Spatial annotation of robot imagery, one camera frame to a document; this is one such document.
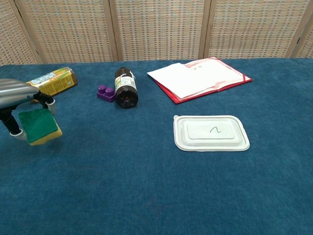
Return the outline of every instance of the red folder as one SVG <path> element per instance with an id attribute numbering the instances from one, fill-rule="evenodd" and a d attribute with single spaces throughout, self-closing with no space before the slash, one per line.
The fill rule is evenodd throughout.
<path id="1" fill-rule="evenodd" d="M 224 62 L 222 62 L 220 59 L 216 58 L 216 57 L 211 57 L 209 59 L 216 59 L 218 60 L 220 63 L 223 63 L 227 68 L 233 70 L 234 72 L 236 73 L 240 73 L 239 71 L 235 70 L 234 68 L 230 67 L 229 65 L 225 64 Z M 191 67 L 191 66 L 194 66 L 195 64 L 197 63 L 200 63 L 201 61 L 203 60 L 198 60 L 198 61 L 194 61 L 194 62 L 191 62 L 191 63 L 188 63 L 186 64 L 187 67 Z M 191 99 L 195 99 L 195 98 L 198 98 L 198 97 L 201 97 L 201 96 L 204 96 L 204 95 L 208 95 L 208 94 L 211 94 L 211 93 L 215 93 L 215 92 L 220 92 L 220 91 L 223 91 L 223 90 L 226 90 L 226 89 L 229 89 L 229 88 L 232 88 L 232 87 L 235 87 L 235 86 L 239 86 L 239 85 L 242 85 L 244 83 L 247 83 L 247 82 L 251 82 L 252 79 L 249 78 L 249 77 L 246 77 L 243 73 L 240 73 L 242 74 L 243 76 L 243 80 L 241 82 L 237 82 L 237 83 L 232 83 L 230 85 L 226 85 L 226 86 L 223 86 L 219 89 L 214 89 L 213 88 L 210 88 L 211 90 L 210 91 L 207 91 L 207 92 L 203 92 L 201 94 L 193 94 L 193 95 L 190 95 L 190 96 L 187 96 L 183 99 L 177 97 L 174 93 L 172 93 L 169 89 L 167 89 L 165 86 L 163 86 L 162 84 L 160 84 L 159 82 L 155 81 L 159 86 L 160 88 L 169 96 L 169 98 L 176 104 L 179 104 L 179 103 L 183 103 L 183 102 L 186 102 L 188 100 L 191 100 Z"/>

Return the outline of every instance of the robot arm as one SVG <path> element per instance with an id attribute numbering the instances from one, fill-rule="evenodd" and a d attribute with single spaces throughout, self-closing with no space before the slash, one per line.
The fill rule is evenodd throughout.
<path id="1" fill-rule="evenodd" d="M 20 140 L 26 140 L 25 132 L 19 128 L 18 123 L 12 116 L 12 110 L 18 105 L 38 100 L 44 109 L 55 113 L 55 100 L 39 91 L 38 88 L 15 79 L 0 79 L 0 120 L 10 132 L 10 135 Z"/>

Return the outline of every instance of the yellow label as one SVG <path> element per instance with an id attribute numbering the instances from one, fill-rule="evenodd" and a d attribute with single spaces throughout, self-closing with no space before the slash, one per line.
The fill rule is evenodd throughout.
<path id="1" fill-rule="evenodd" d="M 28 83 L 37 87 L 41 92 L 53 96 L 75 85 L 74 74 L 71 71 L 67 68 L 61 68 Z"/>

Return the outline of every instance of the bottle label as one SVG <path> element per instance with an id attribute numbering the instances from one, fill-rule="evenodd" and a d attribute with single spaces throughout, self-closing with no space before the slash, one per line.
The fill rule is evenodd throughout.
<path id="1" fill-rule="evenodd" d="M 134 87 L 136 90 L 136 84 L 135 84 L 135 79 L 133 77 L 125 76 L 123 77 L 124 74 L 121 76 L 117 77 L 115 79 L 115 92 L 117 89 L 119 89 L 122 86 L 131 86 Z"/>

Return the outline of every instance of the green sponge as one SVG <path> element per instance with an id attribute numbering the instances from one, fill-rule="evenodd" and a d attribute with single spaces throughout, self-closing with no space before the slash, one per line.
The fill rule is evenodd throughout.
<path id="1" fill-rule="evenodd" d="M 19 113 L 19 120 L 30 145 L 44 144 L 62 135 L 62 131 L 49 109 Z"/>

